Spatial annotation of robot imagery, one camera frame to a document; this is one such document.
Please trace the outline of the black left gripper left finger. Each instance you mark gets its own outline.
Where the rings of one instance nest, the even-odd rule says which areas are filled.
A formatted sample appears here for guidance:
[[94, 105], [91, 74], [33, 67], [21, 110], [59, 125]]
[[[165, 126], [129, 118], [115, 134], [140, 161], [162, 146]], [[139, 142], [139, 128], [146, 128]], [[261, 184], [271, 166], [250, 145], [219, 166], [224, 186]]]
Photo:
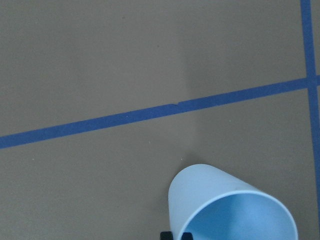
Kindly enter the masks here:
[[173, 240], [173, 234], [171, 231], [162, 231], [160, 233], [160, 240]]

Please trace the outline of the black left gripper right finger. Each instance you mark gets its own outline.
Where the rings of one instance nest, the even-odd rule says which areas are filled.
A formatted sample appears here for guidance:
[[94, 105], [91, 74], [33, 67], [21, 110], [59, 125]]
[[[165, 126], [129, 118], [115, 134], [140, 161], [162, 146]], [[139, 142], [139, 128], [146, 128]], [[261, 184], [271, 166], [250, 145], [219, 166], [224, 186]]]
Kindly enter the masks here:
[[181, 236], [181, 240], [192, 240], [192, 233], [184, 232]]

